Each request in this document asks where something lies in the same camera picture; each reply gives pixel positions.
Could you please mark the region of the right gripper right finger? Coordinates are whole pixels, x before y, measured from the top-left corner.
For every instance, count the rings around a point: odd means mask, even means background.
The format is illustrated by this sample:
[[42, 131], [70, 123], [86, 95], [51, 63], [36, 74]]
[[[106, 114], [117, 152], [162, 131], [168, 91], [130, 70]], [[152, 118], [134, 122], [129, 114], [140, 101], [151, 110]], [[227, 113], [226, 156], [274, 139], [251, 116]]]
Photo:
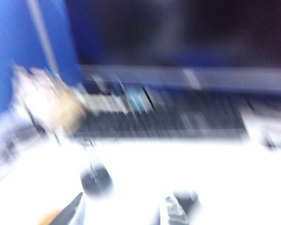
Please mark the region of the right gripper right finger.
[[201, 208], [193, 190], [173, 190], [163, 200], [164, 225], [194, 225]]

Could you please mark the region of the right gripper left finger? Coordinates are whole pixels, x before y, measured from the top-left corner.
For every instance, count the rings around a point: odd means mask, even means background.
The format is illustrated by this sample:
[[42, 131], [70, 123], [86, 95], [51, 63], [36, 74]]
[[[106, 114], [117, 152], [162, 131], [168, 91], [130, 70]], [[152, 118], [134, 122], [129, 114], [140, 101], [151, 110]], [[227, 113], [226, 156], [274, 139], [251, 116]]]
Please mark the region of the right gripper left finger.
[[80, 192], [52, 221], [52, 225], [83, 225], [85, 194]]

